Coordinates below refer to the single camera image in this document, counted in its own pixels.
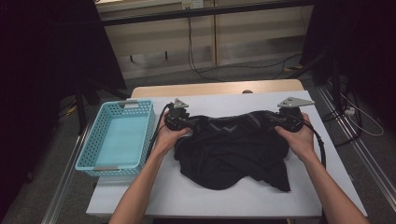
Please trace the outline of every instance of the person's left hand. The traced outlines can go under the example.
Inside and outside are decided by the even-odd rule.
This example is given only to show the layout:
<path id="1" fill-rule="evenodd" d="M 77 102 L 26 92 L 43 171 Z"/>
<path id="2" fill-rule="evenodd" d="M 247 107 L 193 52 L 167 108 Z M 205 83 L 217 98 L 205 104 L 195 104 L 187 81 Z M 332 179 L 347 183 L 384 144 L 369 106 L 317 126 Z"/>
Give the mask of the person's left hand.
<path id="1" fill-rule="evenodd" d="M 160 153 L 165 155 L 170 149 L 175 146 L 176 141 L 183 136 L 184 134 L 188 133 L 191 129 L 185 128 L 180 131 L 171 131 L 169 130 L 164 121 L 164 117 L 166 116 L 167 112 L 163 114 L 160 123 L 160 130 L 157 135 L 157 139 L 155 142 L 155 147 L 153 152 Z"/>

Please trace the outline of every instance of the light blue plastic basket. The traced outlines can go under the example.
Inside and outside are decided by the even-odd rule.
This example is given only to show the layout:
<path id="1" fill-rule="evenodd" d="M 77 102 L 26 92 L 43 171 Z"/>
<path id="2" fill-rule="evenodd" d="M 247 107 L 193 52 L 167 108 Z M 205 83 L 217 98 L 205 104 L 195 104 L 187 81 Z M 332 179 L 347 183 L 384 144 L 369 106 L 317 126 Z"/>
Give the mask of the light blue plastic basket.
<path id="1" fill-rule="evenodd" d="M 150 100 L 102 104 L 78 156 L 88 175 L 137 175 L 146 162 L 155 114 Z"/>

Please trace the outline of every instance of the black cloth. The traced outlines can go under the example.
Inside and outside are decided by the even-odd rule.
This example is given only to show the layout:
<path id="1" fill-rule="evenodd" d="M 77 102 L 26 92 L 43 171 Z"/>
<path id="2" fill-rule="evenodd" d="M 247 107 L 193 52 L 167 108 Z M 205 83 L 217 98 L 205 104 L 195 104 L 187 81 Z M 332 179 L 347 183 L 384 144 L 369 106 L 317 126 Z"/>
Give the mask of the black cloth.
<path id="1" fill-rule="evenodd" d="M 191 136 L 175 145 L 180 172 L 208 189 L 227 189 L 251 176 L 282 191 L 290 191 L 285 158 L 286 140 L 277 134 L 265 116 L 254 111 L 240 116 L 197 120 Z"/>

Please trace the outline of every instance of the person's right hand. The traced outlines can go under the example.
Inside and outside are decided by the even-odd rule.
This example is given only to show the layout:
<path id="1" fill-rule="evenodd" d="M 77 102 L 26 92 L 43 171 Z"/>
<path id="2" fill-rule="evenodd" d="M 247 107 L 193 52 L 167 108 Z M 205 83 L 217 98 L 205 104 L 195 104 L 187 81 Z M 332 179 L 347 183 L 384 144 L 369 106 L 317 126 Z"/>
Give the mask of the person's right hand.
<path id="1" fill-rule="evenodd" d="M 311 123 L 308 115 L 303 113 L 303 117 Z M 297 133 L 288 132 L 279 126 L 276 126 L 275 130 L 288 141 L 291 150 L 302 162 L 312 161 L 314 158 L 318 158 L 314 150 L 314 134 L 305 125 Z"/>

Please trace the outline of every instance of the white table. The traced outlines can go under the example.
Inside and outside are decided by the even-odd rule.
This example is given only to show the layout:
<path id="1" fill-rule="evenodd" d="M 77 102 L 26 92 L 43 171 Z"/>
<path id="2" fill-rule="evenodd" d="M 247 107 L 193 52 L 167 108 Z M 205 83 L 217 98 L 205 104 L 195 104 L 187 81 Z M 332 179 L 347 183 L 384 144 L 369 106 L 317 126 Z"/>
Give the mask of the white table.
<path id="1" fill-rule="evenodd" d="M 278 111 L 277 104 L 289 96 L 311 100 L 307 91 L 280 91 L 254 94 L 180 96 L 189 104 L 192 116 L 226 117 L 254 110 Z M 175 97 L 151 97 L 158 119 L 163 107 Z M 314 105 L 301 108 L 321 135 L 326 149 L 327 169 L 346 195 L 367 216 L 347 171 L 321 122 Z M 241 179 L 226 190 L 198 186 L 180 173 L 174 152 L 164 158 L 149 199 L 149 217 L 320 217 L 321 205 L 302 162 L 290 151 L 284 160 L 291 192 L 285 193 L 251 177 Z M 87 213 L 111 216 L 123 192 L 131 183 L 129 176 L 100 177 Z"/>

